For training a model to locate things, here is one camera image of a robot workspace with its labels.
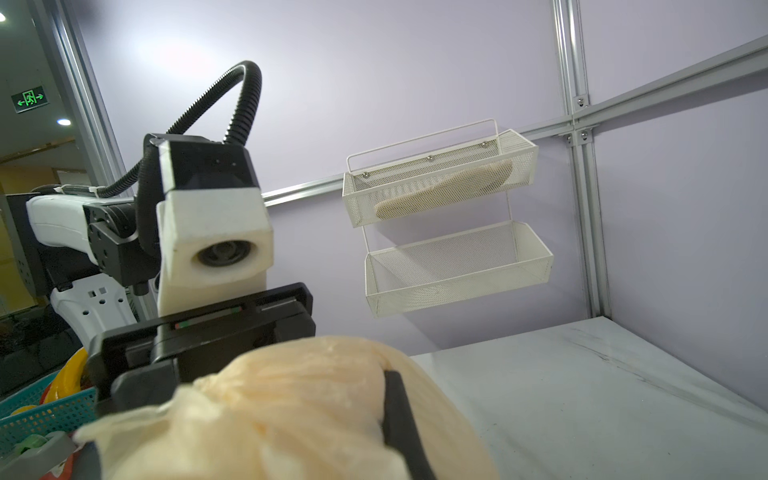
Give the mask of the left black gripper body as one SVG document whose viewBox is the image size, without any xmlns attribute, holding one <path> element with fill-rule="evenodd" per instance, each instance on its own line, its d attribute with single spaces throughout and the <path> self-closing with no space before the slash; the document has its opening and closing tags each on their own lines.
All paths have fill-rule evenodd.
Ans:
<svg viewBox="0 0 768 480">
<path fill-rule="evenodd" d="M 309 289 L 294 283 L 99 334 L 86 362 L 95 410 L 163 404 L 178 386 L 221 371 L 243 353 L 313 337 L 312 311 Z"/>
</svg>

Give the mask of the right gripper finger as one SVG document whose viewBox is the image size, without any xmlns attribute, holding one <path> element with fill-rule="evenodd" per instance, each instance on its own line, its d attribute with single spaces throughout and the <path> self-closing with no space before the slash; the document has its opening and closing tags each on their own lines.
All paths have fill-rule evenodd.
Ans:
<svg viewBox="0 0 768 480">
<path fill-rule="evenodd" d="M 401 454 L 412 479 L 435 480 L 401 374 L 386 370 L 384 381 L 384 414 L 381 422 L 384 443 Z"/>
</svg>

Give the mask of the translucent beige plastic bag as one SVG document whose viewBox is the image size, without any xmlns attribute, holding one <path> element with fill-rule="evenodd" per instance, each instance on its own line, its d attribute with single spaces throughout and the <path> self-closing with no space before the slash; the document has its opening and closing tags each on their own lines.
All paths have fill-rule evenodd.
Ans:
<svg viewBox="0 0 768 480">
<path fill-rule="evenodd" d="M 495 479 L 467 418 L 407 355 L 375 341 L 305 338 L 244 353 L 159 406 L 81 427 L 106 479 L 407 479 L 385 442 L 385 376 L 400 375 L 439 479 Z"/>
</svg>

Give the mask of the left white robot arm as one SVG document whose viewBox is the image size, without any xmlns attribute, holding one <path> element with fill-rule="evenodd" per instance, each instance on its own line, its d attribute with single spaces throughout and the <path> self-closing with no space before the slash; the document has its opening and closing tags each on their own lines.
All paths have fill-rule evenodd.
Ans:
<svg viewBox="0 0 768 480">
<path fill-rule="evenodd" d="M 21 267 L 87 351 L 99 415 L 169 401 L 237 356 L 316 332 L 301 283 L 268 289 L 274 235 L 255 187 L 127 199 L 11 195 Z"/>
</svg>

